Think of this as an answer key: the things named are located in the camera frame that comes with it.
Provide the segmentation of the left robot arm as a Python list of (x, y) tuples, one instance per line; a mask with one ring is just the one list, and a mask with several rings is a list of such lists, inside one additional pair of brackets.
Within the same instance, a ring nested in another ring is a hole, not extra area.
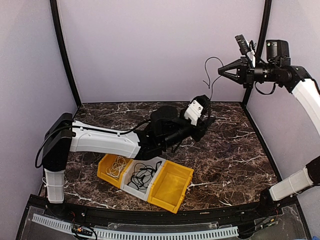
[(64, 202), (64, 172), (70, 152), (112, 154), (133, 160), (147, 161), (161, 156), (168, 148), (191, 137), (198, 142), (216, 120), (211, 111), (202, 106), (187, 107), (181, 112), (165, 105), (153, 111), (150, 118), (138, 124), (139, 130), (114, 130), (75, 121), (64, 113), (47, 131), (36, 158), (36, 168), (43, 168), (47, 199), (51, 210), (60, 218), (67, 218), (70, 206)]

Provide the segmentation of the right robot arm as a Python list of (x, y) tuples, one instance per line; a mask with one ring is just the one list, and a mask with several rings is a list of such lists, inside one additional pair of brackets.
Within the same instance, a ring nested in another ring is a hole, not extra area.
[[(243, 35), (235, 37), (242, 54), (237, 59), (217, 71), (244, 88), (257, 83), (273, 83), (274, 87), (284, 87), (300, 103), (316, 130), (320, 129), (320, 89), (317, 82), (302, 66), (291, 64), (289, 44), (285, 40), (266, 41), (266, 61), (261, 60), (254, 45)], [(266, 217), (276, 211), (277, 204), (287, 197), (298, 195), (320, 184), (320, 159), (316, 157), (301, 170), (286, 179), (263, 190), (255, 213)]]

